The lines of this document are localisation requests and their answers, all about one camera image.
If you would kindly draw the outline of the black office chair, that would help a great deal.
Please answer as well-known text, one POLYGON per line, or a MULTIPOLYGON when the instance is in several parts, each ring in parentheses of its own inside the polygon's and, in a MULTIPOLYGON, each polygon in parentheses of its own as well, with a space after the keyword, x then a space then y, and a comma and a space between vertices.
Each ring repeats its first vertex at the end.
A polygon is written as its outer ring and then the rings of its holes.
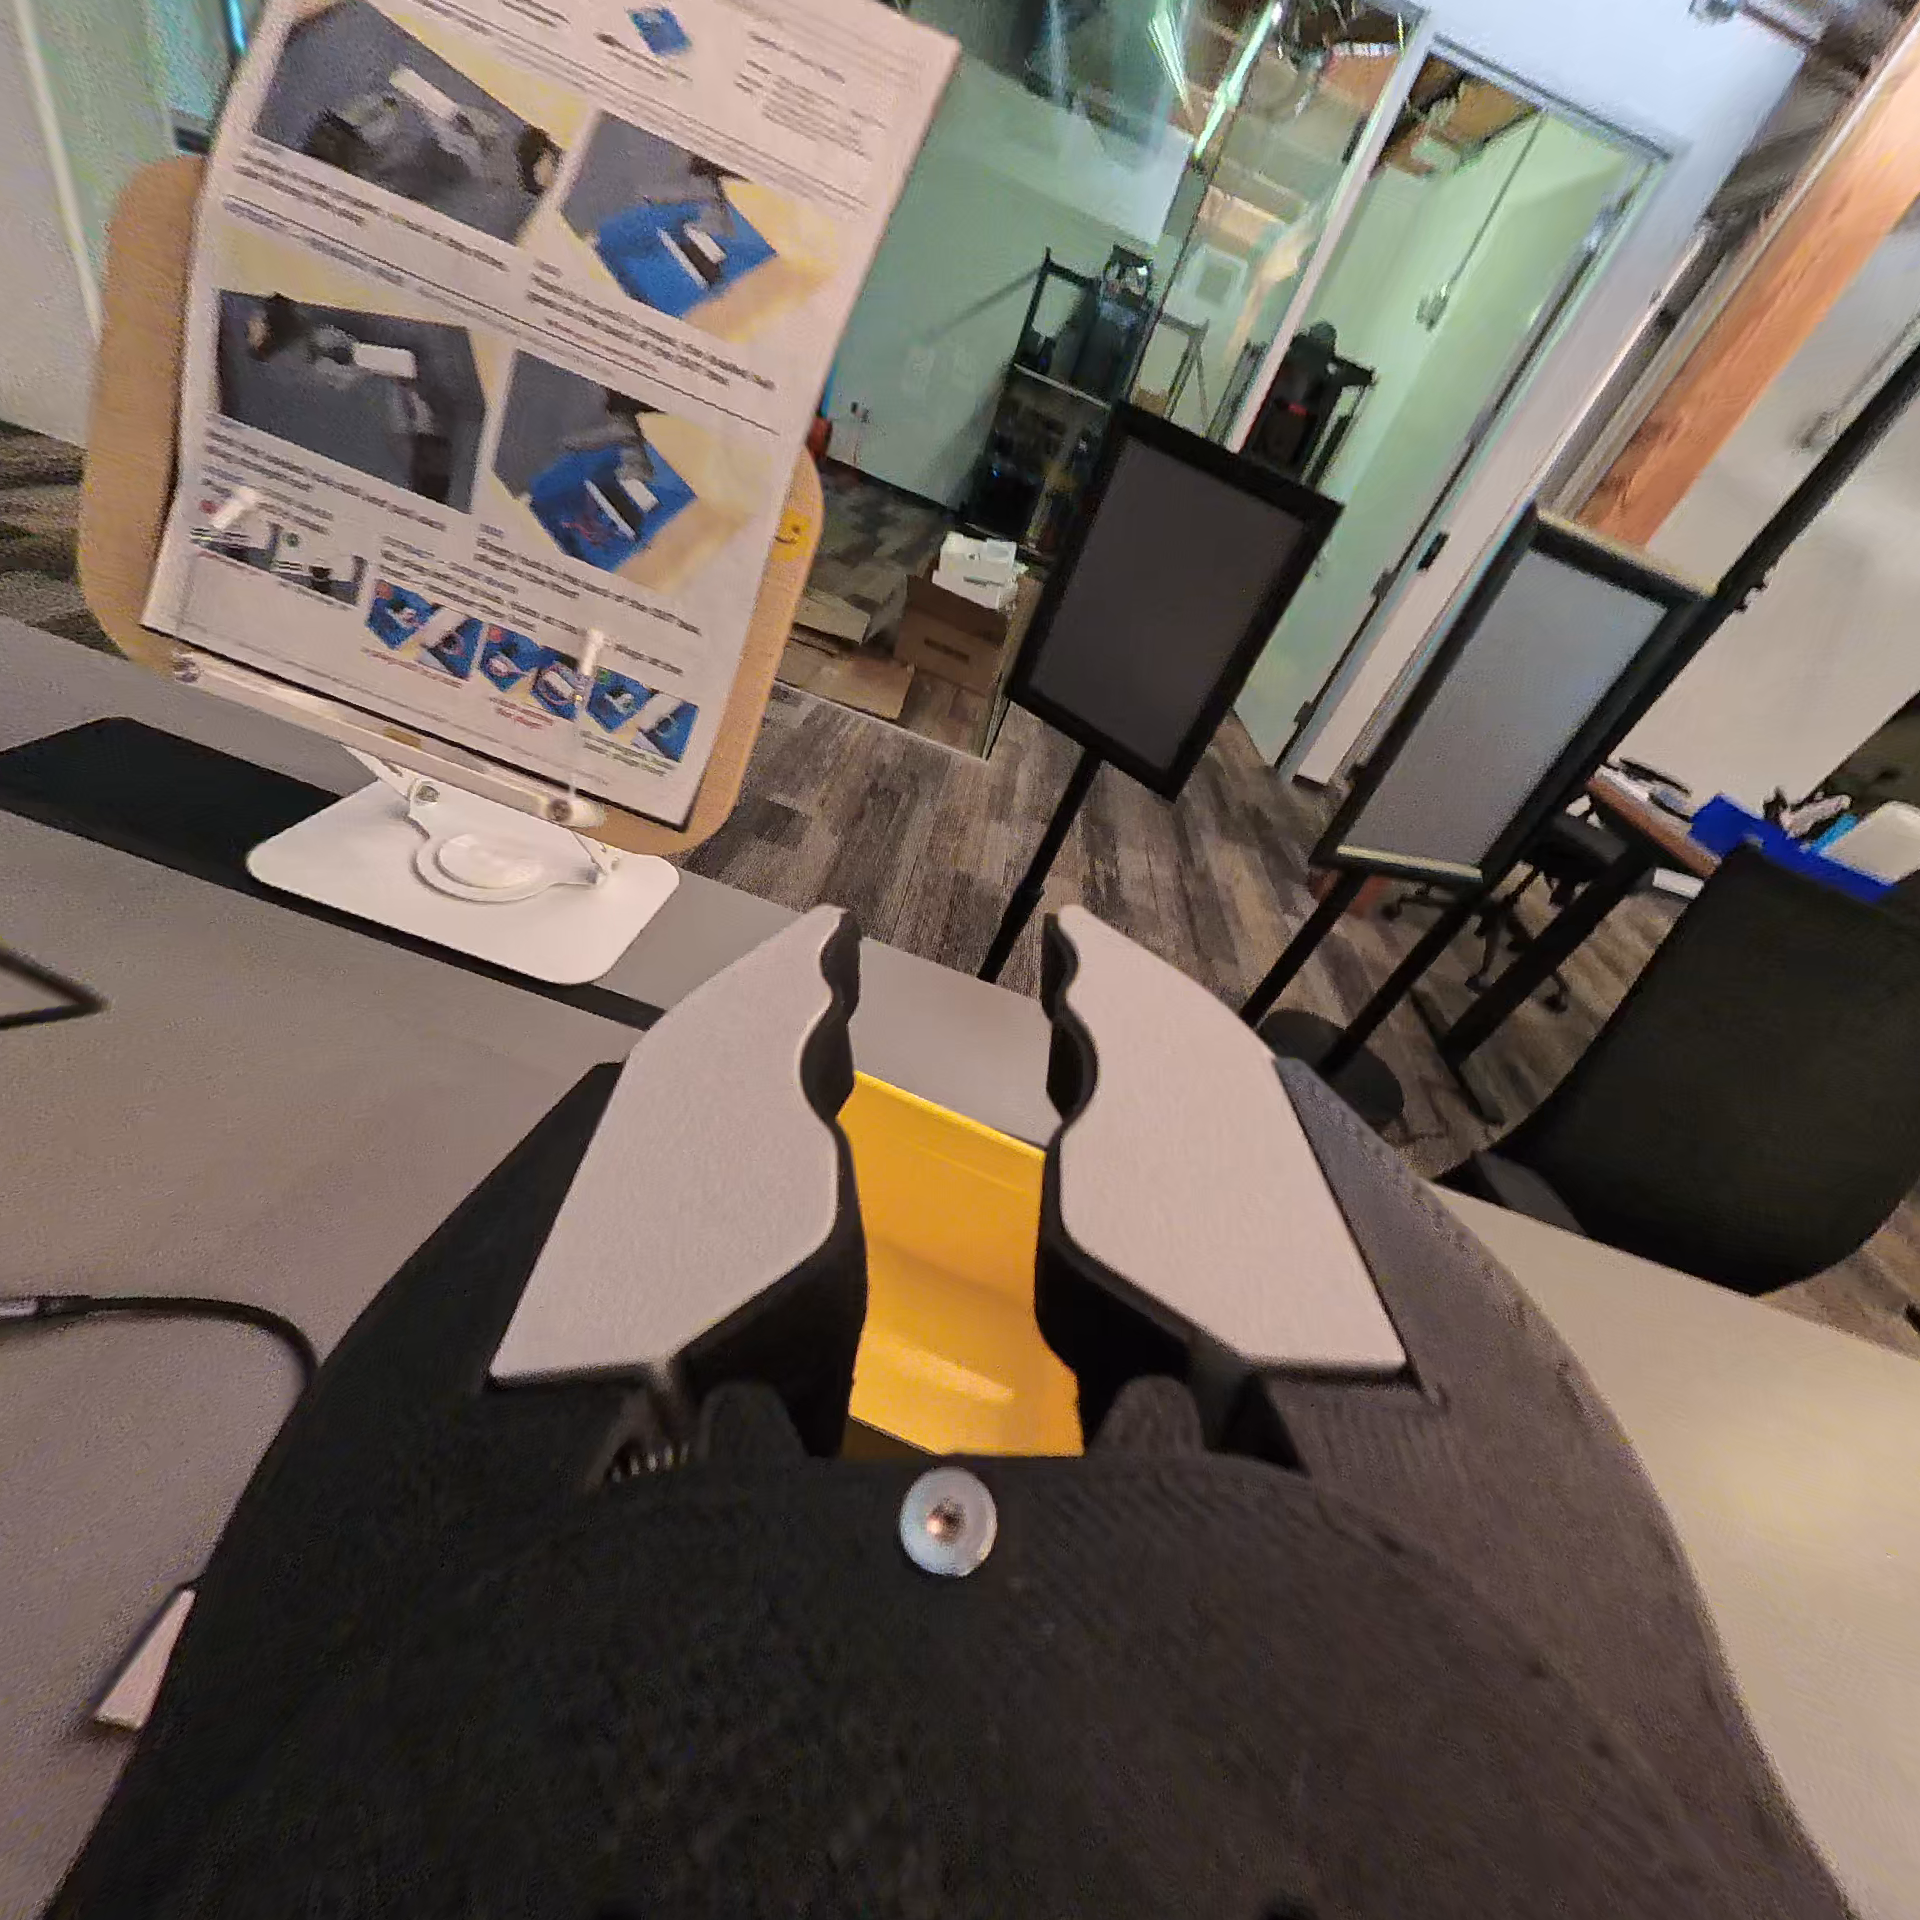
POLYGON ((1859 900, 1731 853, 1532 1115, 1438 1187, 1749 1300, 1917 1187, 1917 878, 1859 900))

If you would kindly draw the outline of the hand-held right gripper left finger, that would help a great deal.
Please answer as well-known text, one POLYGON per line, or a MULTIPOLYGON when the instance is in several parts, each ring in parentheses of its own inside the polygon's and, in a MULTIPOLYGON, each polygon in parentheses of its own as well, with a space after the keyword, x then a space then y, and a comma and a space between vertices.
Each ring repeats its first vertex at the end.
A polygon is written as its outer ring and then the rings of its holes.
POLYGON ((841 1107, 858 925, 814 907, 629 1052, 488 1361, 493 1383, 637 1382, 670 1420, 765 1383, 841 1450, 867 1255, 841 1107))

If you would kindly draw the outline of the black display panel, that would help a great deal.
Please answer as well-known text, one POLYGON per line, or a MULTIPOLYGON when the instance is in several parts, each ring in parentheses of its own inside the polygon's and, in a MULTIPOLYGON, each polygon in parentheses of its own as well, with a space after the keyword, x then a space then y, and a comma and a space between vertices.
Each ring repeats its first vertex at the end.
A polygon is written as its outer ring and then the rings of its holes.
POLYGON ((1101 769, 1173 804, 1308 580, 1343 498, 1123 400, 1005 682, 1077 759, 995 925, 995 984, 1101 769))

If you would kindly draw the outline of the yellow plastic bin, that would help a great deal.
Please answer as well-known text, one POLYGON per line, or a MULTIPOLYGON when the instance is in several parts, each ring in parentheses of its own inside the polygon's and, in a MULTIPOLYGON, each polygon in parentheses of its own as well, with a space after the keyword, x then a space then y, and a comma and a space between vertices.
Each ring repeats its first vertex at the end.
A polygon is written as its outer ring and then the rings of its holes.
POLYGON ((1074 1373, 1036 1312, 1046 1152, 871 1073, 840 1122, 867 1261, 850 1430, 936 1455, 1077 1455, 1074 1373))

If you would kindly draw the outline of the black framed display screen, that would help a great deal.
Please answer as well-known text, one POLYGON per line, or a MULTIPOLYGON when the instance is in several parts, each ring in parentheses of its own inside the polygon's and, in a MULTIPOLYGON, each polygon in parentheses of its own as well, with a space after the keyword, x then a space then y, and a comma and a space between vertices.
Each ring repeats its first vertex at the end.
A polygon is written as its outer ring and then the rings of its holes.
POLYGON ((1371 878, 1475 905, 1511 868, 1704 604, 1684 571, 1523 506, 1308 853, 1333 881, 1239 1004, 1265 1047, 1320 1061, 1336 1046, 1278 997, 1371 878))

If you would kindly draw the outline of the instruction poster board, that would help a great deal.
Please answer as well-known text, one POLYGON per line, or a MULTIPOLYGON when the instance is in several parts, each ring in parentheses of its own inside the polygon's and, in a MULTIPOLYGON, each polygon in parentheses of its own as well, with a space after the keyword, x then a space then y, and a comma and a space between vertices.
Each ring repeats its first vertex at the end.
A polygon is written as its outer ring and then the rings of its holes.
POLYGON ((106 229, 88 615, 369 757, 703 844, 958 61, 895 2, 263 2, 211 152, 106 229))

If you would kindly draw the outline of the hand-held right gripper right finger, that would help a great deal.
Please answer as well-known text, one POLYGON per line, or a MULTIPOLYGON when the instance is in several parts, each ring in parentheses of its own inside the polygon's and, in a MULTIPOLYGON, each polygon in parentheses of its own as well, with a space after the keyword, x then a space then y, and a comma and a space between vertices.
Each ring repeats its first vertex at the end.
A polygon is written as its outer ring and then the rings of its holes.
POLYGON ((1081 905, 1041 928, 1052 1026, 1037 1331, 1090 1446, 1175 1382, 1201 1440, 1265 1423, 1270 1376, 1410 1376, 1374 1271, 1276 1054, 1222 1000, 1081 905))

